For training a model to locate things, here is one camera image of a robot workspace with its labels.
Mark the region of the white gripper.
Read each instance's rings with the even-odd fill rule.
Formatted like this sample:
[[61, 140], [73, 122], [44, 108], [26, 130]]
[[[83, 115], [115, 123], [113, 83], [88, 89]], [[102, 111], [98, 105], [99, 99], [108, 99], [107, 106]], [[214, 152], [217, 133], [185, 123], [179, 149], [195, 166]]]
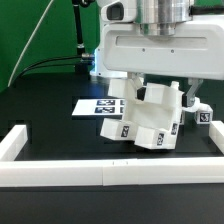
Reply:
[[187, 106], [202, 79], [224, 80], [224, 5], [196, 6], [194, 0], [99, 0], [99, 63], [129, 72], [187, 77]]

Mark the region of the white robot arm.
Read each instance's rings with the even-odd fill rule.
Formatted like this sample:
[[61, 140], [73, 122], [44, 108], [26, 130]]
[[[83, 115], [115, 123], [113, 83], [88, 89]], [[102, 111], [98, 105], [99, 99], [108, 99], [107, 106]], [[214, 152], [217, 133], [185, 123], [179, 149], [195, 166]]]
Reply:
[[96, 0], [100, 44], [96, 75], [126, 73], [192, 80], [185, 104], [204, 79], [224, 80], [224, 6], [194, 0]]

